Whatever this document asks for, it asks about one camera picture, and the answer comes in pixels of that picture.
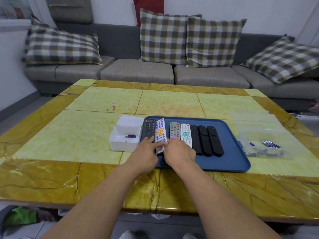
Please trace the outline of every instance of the person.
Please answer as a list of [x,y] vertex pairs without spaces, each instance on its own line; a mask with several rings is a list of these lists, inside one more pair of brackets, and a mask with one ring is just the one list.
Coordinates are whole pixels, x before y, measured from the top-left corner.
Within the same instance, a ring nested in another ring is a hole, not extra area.
[[281,238],[196,163],[196,152],[184,141],[152,143],[145,138],[127,161],[79,201],[42,239],[108,239],[134,180],[157,164],[154,149],[165,146],[164,158],[185,183],[196,205],[207,238]]

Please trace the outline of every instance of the white shoe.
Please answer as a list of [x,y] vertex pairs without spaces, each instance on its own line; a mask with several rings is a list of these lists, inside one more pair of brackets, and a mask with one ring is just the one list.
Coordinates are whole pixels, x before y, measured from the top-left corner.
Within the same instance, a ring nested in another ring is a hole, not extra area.
[[182,239],[197,239],[197,238],[194,235],[187,233],[183,236]]
[[137,239],[137,237],[132,231],[126,231],[119,239]]

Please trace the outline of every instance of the marble table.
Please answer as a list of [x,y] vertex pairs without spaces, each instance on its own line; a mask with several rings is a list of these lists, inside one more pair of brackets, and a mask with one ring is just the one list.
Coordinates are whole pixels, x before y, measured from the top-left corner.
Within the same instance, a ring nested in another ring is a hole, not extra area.
[[[206,172],[266,221],[319,221],[319,138],[258,90],[107,80],[79,80],[0,136],[0,200],[71,207],[129,157],[111,151],[109,137],[123,114],[224,120],[232,112],[269,111],[306,148],[292,159],[249,157],[244,174]],[[171,169],[133,183],[123,209],[196,214]]]

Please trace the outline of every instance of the gray sofa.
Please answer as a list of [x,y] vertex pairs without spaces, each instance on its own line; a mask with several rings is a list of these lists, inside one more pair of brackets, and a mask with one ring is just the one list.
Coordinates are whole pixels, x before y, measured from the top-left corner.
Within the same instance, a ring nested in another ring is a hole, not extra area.
[[274,84],[265,76],[240,66],[281,36],[245,34],[239,39],[232,67],[187,68],[141,62],[140,29],[110,24],[56,23],[58,28],[79,34],[97,33],[101,65],[26,66],[25,74],[42,93],[58,94],[80,79],[119,80],[230,88],[254,88],[284,109],[305,110],[319,98],[318,69]]

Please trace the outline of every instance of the red pillow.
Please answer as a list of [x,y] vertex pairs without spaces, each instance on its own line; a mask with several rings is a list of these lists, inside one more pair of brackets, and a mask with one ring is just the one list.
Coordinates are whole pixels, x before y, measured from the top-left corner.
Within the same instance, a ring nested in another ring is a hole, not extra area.
[[137,26],[141,26],[141,19],[139,15],[139,9],[144,8],[151,12],[164,14],[164,0],[133,0],[136,11],[136,19],[138,21]]

